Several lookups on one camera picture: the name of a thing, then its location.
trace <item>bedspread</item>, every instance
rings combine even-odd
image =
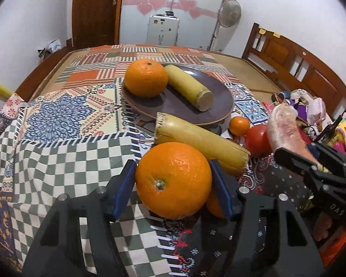
[[[87,195],[119,174],[128,159],[138,162],[151,148],[154,122],[133,111],[122,94],[126,68],[140,58],[201,70],[229,88],[233,111],[209,126],[212,132],[230,137],[228,121],[238,115],[252,126],[267,122],[246,86],[206,52],[147,45],[72,52],[42,95],[29,103],[14,95],[0,112],[0,242],[17,268],[59,194]],[[297,208],[309,195],[302,180],[272,156],[251,159],[239,182],[270,196],[284,192]],[[8,214],[9,224],[4,221]],[[257,251],[263,249],[266,232],[265,221],[259,223]],[[87,269],[95,273],[87,220],[80,219],[80,226]],[[139,277],[217,275],[233,228],[205,209],[184,221],[164,220],[149,212],[135,189],[120,220],[111,224],[128,274]],[[208,242],[201,240],[202,233]]]

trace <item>sugarcane stalk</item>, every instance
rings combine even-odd
[[[156,114],[154,142],[188,144],[208,161],[218,159],[224,170],[236,177],[242,176],[249,161],[250,152],[240,145],[167,113]]]
[[[190,74],[170,64],[165,66],[168,83],[199,111],[207,111],[214,103],[214,96]]]

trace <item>red tomato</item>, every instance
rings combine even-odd
[[[252,157],[261,158],[272,153],[266,134],[266,125],[251,127],[246,133],[244,145]]]

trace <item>tangerine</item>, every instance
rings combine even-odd
[[[124,85],[134,95],[153,98],[165,90],[168,75],[164,67],[152,59],[138,59],[132,62],[124,77]]]
[[[244,117],[234,117],[230,120],[228,129],[235,136],[244,136],[250,129],[250,121]]]
[[[137,193],[152,212],[181,219],[197,212],[211,190],[211,169],[201,152],[180,142],[150,149],[136,170]]]
[[[224,214],[222,213],[222,209],[219,205],[217,194],[215,193],[214,186],[211,188],[211,191],[210,191],[208,200],[205,203],[205,206],[208,209],[208,211],[214,216],[224,217]]]

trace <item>plate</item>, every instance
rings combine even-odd
[[[233,97],[229,89],[216,78],[199,70],[185,66],[179,67],[206,86],[214,95],[213,106],[204,112],[197,110],[178,91],[167,85],[165,91],[151,99],[133,95],[123,85],[122,92],[127,103],[136,111],[156,119],[156,113],[168,113],[192,124],[205,126],[218,123],[230,115],[233,109]]]

